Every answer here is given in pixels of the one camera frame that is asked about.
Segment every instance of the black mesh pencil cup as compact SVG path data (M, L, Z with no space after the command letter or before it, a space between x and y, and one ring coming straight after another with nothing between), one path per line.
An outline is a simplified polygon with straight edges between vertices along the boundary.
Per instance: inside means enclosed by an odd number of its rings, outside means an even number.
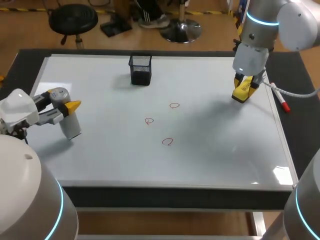
M150 55L131 55L129 60L131 84L149 86L151 81Z

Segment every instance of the whiteboard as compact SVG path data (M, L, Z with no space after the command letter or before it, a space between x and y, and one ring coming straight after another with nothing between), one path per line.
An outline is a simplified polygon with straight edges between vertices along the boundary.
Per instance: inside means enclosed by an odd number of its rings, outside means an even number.
M292 189L272 92L262 84L246 103L232 99L233 57L154 56L150 86L131 85L128 62L63 54L43 62L31 94L65 87L82 101L82 134L71 141L59 125L28 130L63 186Z

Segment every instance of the wooden floor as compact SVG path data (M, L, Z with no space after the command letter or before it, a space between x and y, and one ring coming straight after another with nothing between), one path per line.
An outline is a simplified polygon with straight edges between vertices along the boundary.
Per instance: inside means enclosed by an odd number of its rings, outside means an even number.
M54 0L47 0L50 8L57 7ZM86 3L86 0L61 0L65 3ZM41 0L16 0L0 7L43 8ZM191 0L190 11L221 11L223 0ZM136 23L133 30L108 38L99 28L110 16L99 15L98 25L82 35L87 49L166 50L166 51L231 51L233 39L238 38L233 19L228 15L195 15L188 18L203 27L201 37L189 44L175 44L161 38L155 29L141 29ZM0 12L0 75L6 75L19 49L75 49L75 38L68 37L64 46L63 36L53 32L45 12ZM275 51L285 51L279 42ZM315 87L320 87L318 62L320 48L301 53ZM264 213L269 226L278 213ZM80 212L81 234L150 234L150 235L249 235L247 216L244 212Z

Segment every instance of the blue light ring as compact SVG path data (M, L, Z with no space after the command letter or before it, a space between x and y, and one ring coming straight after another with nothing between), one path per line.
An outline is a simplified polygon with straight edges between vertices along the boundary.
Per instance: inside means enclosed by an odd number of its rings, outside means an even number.
M309 232L315 237L315 239L317 240L320 240L320 237L317 236L317 234L309 227L309 225L307 224L304 216L302 216L302 213L300 211L300 207L299 207L299 204L298 204L298 187L296 187L296 190L295 190L295 203L296 203L296 209L298 210L298 213L300 215L300 218L303 222L303 224L305 225L305 227L309 230Z
M256 18L254 18L253 16L251 16L249 14L249 12L246 12L246 15L248 16L249 19L251 19L252 21L258 23L258 24L262 24L262 25L265 25L265 26L278 26L279 23L278 22L267 22L267 21L261 21L261 20L258 20Z
M55 221L55 224L53 226L53 228L51 229L51 231L49 232L49 234L46 236L46 238L44 240L49 240L51 238L51 236L54 234L59 222L60 222L60 219L61 219L61 215L62 215L62 211L64 209L64 193L62 191L62 187L60 185L60 183L58 182L58 180L56 180L56 182L58 183L58 186L59 186L59 189L60 189L60 194L61 194L61 205L60 205L60 211L59 211L59 215Z

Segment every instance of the cable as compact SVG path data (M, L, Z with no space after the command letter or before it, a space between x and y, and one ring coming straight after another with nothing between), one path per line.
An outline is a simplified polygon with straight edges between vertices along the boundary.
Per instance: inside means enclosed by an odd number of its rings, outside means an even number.
M282 90L282 89L280 89L278 87L275 87L275 86L271 85L268 82L263 81L263 83L265 85L267 85L269 88L271 88L272 90L279 91L282 94L285 94L285 95L288 95L288 96L291 96L291 97L295 97L295 98L302 98L302 99L311 98L311 97L317 95L318 92L320 92L320 88L318 88L317 90L315 90L314 92L309 93L309 94L296 94L296 93L292 93L292 92L288 92L288 91Z
M104 7L104 6L107 6L111 3L111 0L108 0L105 4L101 4L101 5L95 5L95 4L92 4L90 0L88 0L88 3L90 4L90 6L92 7Z

